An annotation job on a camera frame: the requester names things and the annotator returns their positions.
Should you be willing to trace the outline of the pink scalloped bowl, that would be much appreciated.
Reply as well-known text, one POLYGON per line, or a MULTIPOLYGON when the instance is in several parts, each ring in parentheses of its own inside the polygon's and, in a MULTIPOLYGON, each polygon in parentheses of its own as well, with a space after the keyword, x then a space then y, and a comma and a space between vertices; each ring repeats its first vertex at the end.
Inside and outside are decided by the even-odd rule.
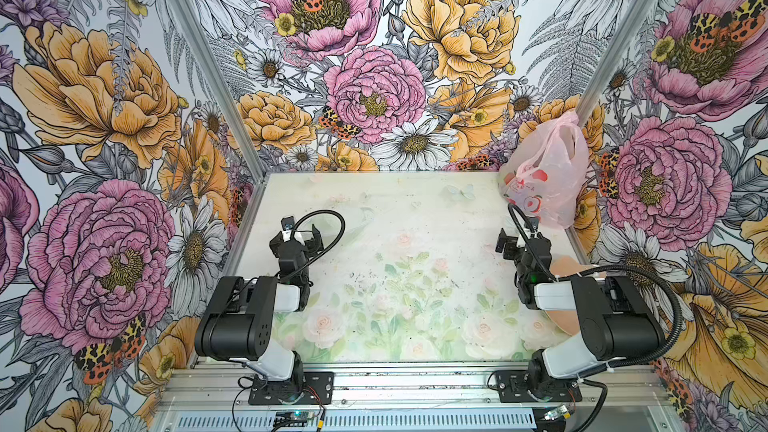
POLYGON ((566 278, 577 275, 592 276, 593 264, 581 264, 571 257, 556 255, 550 266, 551 273, 559 278, 557 284, 544 285, 543 302, 536 301, 547 316, 569 336, 580 332, 573 287, 566 278))

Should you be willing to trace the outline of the pink plastic bag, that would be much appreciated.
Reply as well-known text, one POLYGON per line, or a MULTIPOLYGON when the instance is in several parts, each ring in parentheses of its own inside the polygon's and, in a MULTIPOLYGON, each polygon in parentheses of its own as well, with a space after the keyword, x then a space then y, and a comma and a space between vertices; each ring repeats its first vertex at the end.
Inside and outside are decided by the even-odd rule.
POLYGON ((498 171, 504 199, 546 227, 573 225, 590 149, 573 112, 537 126, 498 171))

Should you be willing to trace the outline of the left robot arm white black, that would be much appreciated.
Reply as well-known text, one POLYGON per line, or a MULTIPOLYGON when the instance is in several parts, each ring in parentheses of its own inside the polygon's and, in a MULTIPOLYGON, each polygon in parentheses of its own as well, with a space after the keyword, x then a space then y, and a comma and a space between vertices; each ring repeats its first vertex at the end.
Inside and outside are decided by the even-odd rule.
POLYGON ((272 338, 274 316, 303 311, 312 282, 308 264, 324 251, 321 232, 300 230, 292 217, 269 242, 275 276, 221 278, 198 325, 198 356, 234 363, 253 373, 249 403, 292 404, 309 392, 300 355, 272 338))

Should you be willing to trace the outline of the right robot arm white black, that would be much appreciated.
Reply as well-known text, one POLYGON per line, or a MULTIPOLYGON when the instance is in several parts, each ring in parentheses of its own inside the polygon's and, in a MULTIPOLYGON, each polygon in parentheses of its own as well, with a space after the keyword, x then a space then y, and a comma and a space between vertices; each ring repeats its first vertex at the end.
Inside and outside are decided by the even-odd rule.
POLYGON ((520 303, 534 311, 571 311, 578 332, 534 352, 525 373, 501 378, 501 386, 521 387, 538 401, 566 398, 580 379, 650 362, 664 353, 671 337, 631 280, 633 275, 644 277, 644 270, 618 264, 558 277, 551 270, 551 241, 515 208, 510 215, 517 232, 509 235, 501 230, 496 251, 515 265, 520 303))

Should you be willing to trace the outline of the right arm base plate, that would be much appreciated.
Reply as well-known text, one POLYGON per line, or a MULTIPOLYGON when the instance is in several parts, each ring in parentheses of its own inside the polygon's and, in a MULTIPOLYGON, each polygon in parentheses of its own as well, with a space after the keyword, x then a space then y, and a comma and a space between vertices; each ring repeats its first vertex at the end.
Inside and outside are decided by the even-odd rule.
POLYGON ((497 392, 502 403, 582 401, 581 391, 575 381, 548 376, 537 379, 519 369, 494 371, 488 377, 487 386, 497 392))

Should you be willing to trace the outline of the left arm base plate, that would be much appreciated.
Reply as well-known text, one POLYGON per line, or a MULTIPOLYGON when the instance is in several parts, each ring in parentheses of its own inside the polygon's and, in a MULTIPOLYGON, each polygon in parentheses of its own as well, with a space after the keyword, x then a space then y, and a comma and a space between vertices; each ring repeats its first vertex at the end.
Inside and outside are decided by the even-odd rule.
POLYGON ((304 372, 285 381, 259 381, 251 387, 251 406, 330 405, 334 392, 332 372, 304 372))

